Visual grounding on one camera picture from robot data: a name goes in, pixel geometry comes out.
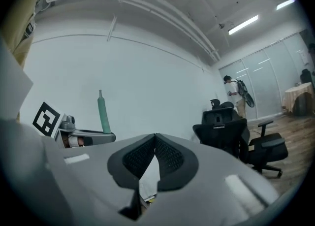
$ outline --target khaki pants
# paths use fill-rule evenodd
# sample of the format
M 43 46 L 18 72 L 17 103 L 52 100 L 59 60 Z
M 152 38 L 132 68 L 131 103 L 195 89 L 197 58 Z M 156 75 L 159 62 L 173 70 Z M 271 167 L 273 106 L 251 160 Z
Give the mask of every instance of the khaki pants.
M 246 102 L 244 99 L 239 100 L 235 106 L 237 108 L 238 115 L 242 118 L 246 118 L 246 110 L 245 110 Z

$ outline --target ceiling light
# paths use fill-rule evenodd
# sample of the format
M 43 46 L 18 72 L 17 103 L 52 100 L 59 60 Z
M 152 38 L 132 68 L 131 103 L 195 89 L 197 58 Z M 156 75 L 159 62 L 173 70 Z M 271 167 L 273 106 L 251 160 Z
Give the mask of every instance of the ceiling light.
M 248 68 L 245 68 L 245 69 L 243 69 L 243 70 L 241 70 L 241 71 L 238 71 L 238 72 L 236 72 L 236 73 L 238 74 L 239 72 L 242 72 L 242 71 L 244 71 L 244 70 L 246 70 L 246 69 L 248 69 Z
M 262 69 L 262 67 L 260 67 L 259 69 L 254 70 L 253 72 L 258 71 L 258 70 L 260 70 L 260 69 Z
M 231 30 L 228 31 L 228 33 L 231 35 L 233 33 L 235 33 L 236 31 L 242 29 L 243 27 L 251 24 L 252 22 L 256 21 L 258 19 L 258 15 L 256 15 L 255 17 L 248 19 L 247 21 L 245 21 L 244 23 L 241 23 L 240 25 L 232 28 Z
M 288 1 L 285 1 L 285 2 L 283 2 L 283 3 L 281 3 L 281 4 L 279 4 L 278 6 L 277 6 L 277 10 L 279 10 L 279 9 L 281 9 L 282 7 L 285 7 L 285 6 L 287 6 L 287 5 L 289 5 L 289 4 L 291 4 L 291 3 L 294 3 L 296 0 L 288 0 Z
M 241 76 L 239 76 L 239 77 L 236 77 L 236 78 L 240 78 L 240 77 L 245 76 L 245 75 L 247 75 L 247 74 L 243 74 L 243 75 L 241 75 Z
M 264 63 L 264 62 L 266 62 L 266 61 L 268 61 L 268 60 L 270 60 L 270 58 L 269 58 L 269 59 L 266 59 L 266 60 L 264 60 L 264 61 L 262 61 L 262 62 L 260 62 L 260 63 L 258 63 L 258 65 L 259 65 L 259 64 L 262 64 L 262 63 Z

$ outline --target yellow shirt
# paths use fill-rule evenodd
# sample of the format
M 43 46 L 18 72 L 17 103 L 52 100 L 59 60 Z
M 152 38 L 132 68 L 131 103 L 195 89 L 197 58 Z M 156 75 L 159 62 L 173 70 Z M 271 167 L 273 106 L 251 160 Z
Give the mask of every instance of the yellow shirt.
M 24 67 L 32 44 L 33 34 L 25 37 L 24 33 L 34 18 L 35 5 L 36 0 L 16 0 L 0 29 L 8 49 L 21 67 Z

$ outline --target chair armrest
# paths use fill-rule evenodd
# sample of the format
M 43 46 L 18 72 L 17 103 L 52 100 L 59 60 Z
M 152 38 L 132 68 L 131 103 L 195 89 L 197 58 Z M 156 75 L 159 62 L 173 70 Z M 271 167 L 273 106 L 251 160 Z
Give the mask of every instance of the chair armrest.
M 284 138 L 278 138 L 276 140 L 271 140 L 265 143 L 261 143 L 261 148 L 263 149 L 273 148 L 273 147 L 284 144 L 284 142 L 285 142 Z
M 262 127 L 262 126 L 266 126 L 266 125 L 269 125 L 271 123 L 273 123 L 274 121 L 273 120 L 267 120 L 265 122 L 262 122 L 258 125 L 258 127 Z

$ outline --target white shirt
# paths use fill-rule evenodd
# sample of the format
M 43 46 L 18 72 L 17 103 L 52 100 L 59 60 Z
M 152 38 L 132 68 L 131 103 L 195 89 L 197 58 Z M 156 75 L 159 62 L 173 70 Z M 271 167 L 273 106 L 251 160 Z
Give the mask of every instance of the white shirt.
M 237 93 L 235 96 L 231 96 L 232 97 L 232 99 L 233 99 L 233 102 L 234 102 L 234 104 L 236 104 L 239 100 L 242 100 L 243 98 L 241 97 L 241 95 L 240 94 L 238 94 L 238 85 L 237 85 L 237 82 L 233 82 L 233 81 L 236 81 L 235 79 L 232 79 L 232 82 L 230 83 L 230 85 L 231 85 L 231 88 L 232 88 L 232 90 L 231 90 L 231 92 L 232 93 Z

